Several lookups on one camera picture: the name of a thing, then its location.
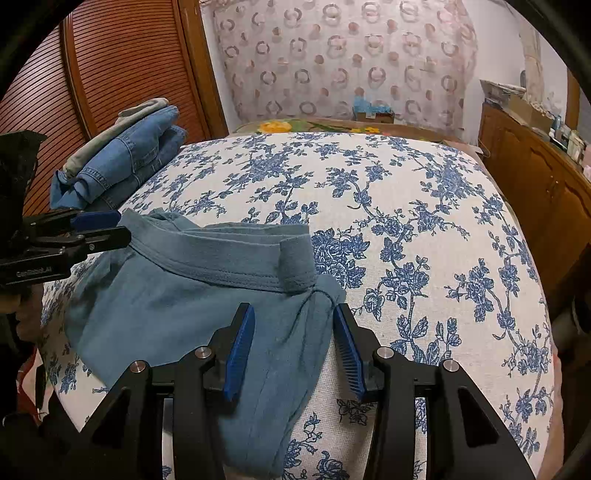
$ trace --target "blue floral bedspread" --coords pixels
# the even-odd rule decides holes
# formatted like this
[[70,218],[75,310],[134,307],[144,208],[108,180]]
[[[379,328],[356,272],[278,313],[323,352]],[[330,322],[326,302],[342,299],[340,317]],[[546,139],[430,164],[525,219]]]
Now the blue floral bedspread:
[[[474,159],[380,135],[225,138],[184,148],[126,207],[163,207],[200,225],[308,223],[318,272],[346,289],[359,324],[414,361],[458,360],[538,472],[554,385],[544,296],[518,225]],[[46,284],[44,301],[44,362],[79,429],[106,388],[70,349],[62,319],[92,261]],[[415,478],[424,478],[424,400],[415,407]],[[361,479],[374,414],[349,392],[331,344],[283,478]],[[170,439],[163,448],[171,480]]]

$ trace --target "denim jacket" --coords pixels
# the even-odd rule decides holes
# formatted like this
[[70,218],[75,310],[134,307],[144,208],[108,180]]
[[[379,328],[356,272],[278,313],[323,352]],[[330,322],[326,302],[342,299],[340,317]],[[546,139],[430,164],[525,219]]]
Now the denim jacket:
[[139,189],[152,175],[174,158],[186,136],[186,130],[177,125],[171,126],[160,137],[158,155],[154,160],[104,192],[86,210],[88,212],[101,212],[103,210],[115,210],[119,208],[131,197],[133,192]]
[[156,159],[158,140],[177,118],[174,105],[158,110],[111,140],[73,179],[58,170],[51,180],[50,207],[85,209],[114,185],[137,174]]

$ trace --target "wooden wardrobe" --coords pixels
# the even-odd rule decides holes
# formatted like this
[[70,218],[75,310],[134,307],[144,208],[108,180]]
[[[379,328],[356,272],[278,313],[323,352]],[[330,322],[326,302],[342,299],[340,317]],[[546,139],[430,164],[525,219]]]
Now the wooden wardrobe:
[[198,0],[84,1],[36,49],[0,102],[0,132],[48,137],[23,214],[48,211],[55,170],[118,112],[155,97],[178,107],[188,143],[228,134]]

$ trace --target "metal screw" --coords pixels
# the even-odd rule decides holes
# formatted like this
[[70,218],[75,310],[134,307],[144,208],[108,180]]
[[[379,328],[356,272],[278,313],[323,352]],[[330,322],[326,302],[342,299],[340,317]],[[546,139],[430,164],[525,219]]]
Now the metal screw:
[[392,358],[394,356],[394,350],[389,346],[381,346],[378,348],[378,356],[381,358]]
[[207,358],[211,354],[212,354],[212,349],[210,349],[208,346],[200,346],[195,349],[195,356],[197,358],[201,358],[201,359]]
[[448,372],[457,372],[460,369],[460,364],[458,364],[455,360],[445,360],[443,362],[443,368]]
[[129,369],[134,374],[138,374],[140,372],[143,372],[145,368],[146,368],[146,362],[144,362],[143,360],[136,360],[135,362],[131,362],[131,365],[129,366]]

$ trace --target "floral pattern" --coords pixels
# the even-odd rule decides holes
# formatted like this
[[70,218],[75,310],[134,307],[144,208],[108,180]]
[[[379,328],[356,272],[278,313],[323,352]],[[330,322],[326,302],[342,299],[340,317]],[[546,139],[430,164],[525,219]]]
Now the floral pattern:
[[[233,137],[184,147],[125,207],[162,207],[200,225],[309,224],[317,271],[346,289],[358,323],[416,362],[459,361],[539,470],[554,397],[543,293],[518,224],[472,158],[382,135]],[[94,258],[46,284],[44,298],[42,356],[78,428],[107,389],[70,347],[63,316]],[[375,405],[352,400],[338,369],[331,346],[295,423],[283,479],[363,477]],[[428,428],[422,398],[415,426],[420,479]]]

